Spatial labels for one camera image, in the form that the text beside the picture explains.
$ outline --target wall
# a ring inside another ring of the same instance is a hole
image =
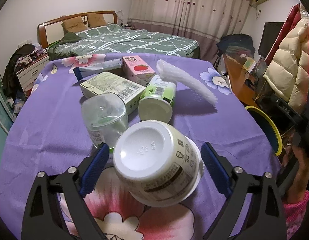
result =
[[[0,11],[0,74],[18,44],[37,42],[37,26],[62,15],[122,10],[128,17],[132,0],[7,0]]]
[[[250,7],[247,20],[241,33],[248,34],[253,39],[253,46],[256,48],[255,59],[259,59],[258,49],[262,38],[264,24],[266,22],[285,22],[291,7],[300,3],[299,0],[269,0],[257,7],[261,10],[259,18],[256,19],[256,9]]]

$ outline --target strawberry illustration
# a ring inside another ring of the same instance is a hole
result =
[[[135,71],[147,70],[147,69],[148,69],[148,66],[145,66],[145,65],[138,65],[138,66],[135,66],[133,69],[134,69]]]

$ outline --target white plastic wrapper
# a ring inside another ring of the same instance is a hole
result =
[[[159,72],[160,78],[163,81],[174,82],[174,83],[180,82],[185,86],[191,88],[199,95],[201,95],[213,106],[216,105],[217,102],[216,96],[199,80],[190,76],[187,72],[183,71],[182,69],[160,59],[157,62],[157,70]]]

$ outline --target white puffer jacket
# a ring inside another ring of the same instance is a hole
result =
[[[309,18],[302,18],[281,42],[264,78],[296,112],[303,111],[309,90]]]

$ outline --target cabinet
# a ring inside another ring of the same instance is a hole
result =
[[[20,71],[17,72],[17,77],[24,92],[32,89],[39,73],[48,63],[49,63],[48,54],[43,54],[27,68],[21,69]]]

